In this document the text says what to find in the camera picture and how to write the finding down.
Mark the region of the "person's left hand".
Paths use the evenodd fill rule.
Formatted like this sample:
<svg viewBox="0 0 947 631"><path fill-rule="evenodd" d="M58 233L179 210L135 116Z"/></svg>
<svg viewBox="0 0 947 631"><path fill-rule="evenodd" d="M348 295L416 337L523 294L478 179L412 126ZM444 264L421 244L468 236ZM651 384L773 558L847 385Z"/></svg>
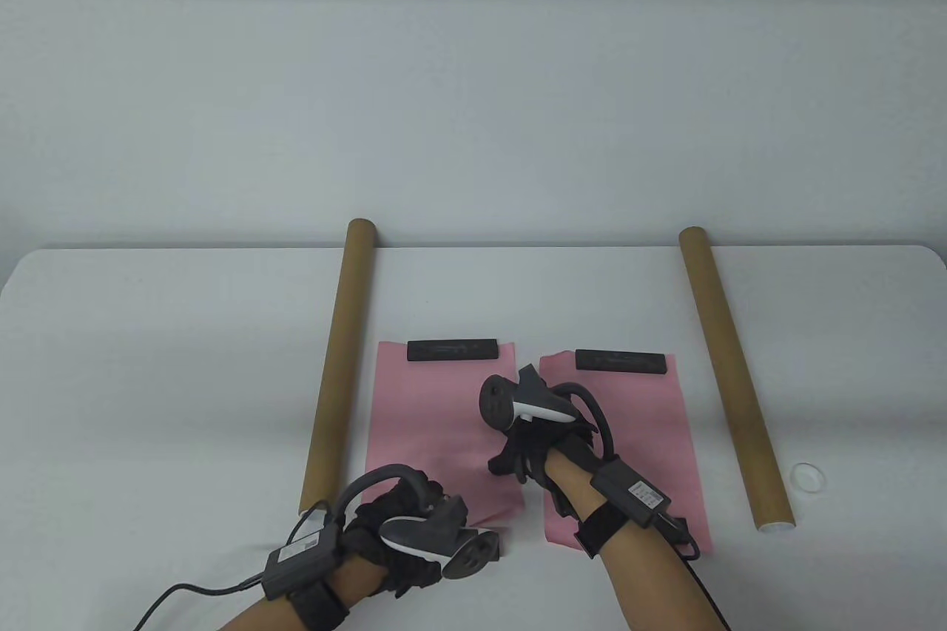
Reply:
<svg viewBox="0 0 947 631"><path fill-rule="evenodd" d="M329 587L348 609L370 596L393 593L399 598L414 587L441 581L439 563L393 550L383 542L382 523L400 516L422 516L419 499L405 480L355 510L340 537L344 561L329 580Z"/></svg>

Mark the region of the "person's right hand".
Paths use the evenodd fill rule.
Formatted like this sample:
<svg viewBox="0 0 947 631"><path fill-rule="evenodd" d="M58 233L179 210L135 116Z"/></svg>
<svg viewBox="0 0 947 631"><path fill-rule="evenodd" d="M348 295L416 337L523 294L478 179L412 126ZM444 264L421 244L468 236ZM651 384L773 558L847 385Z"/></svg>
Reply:
<svg viewBox="0 0 947 631"><path fill-rule="evenodd" d="M594 452L598 428L591 422L524 421L517 419L506 432L506 444L488 460L488 472L494 476L514 476L523 485L532 479L551 496L555 512L561 517L579 518L561 486L547 474L550 453L563 455L575 468L595 474L603 461Z"/></svg>

